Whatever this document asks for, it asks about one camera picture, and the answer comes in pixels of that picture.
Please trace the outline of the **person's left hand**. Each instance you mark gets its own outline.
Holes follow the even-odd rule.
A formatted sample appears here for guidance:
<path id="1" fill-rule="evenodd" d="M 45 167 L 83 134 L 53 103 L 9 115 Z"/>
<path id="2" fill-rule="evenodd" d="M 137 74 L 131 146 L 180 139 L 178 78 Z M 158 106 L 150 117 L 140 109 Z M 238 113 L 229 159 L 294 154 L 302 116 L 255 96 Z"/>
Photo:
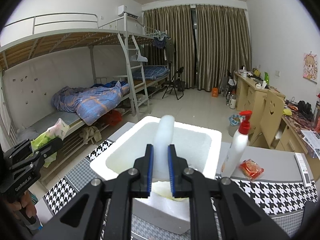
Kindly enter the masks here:
<path id="1" fill-rule="evenodd" d="M 32 198 L 28 190 L 25 191 L 25 193 L 21 196 L 20 204 L 21 207 L 25 209 L 27 217 L 31 218 L 37 215 L 35 205 L 33 204 Z"/>

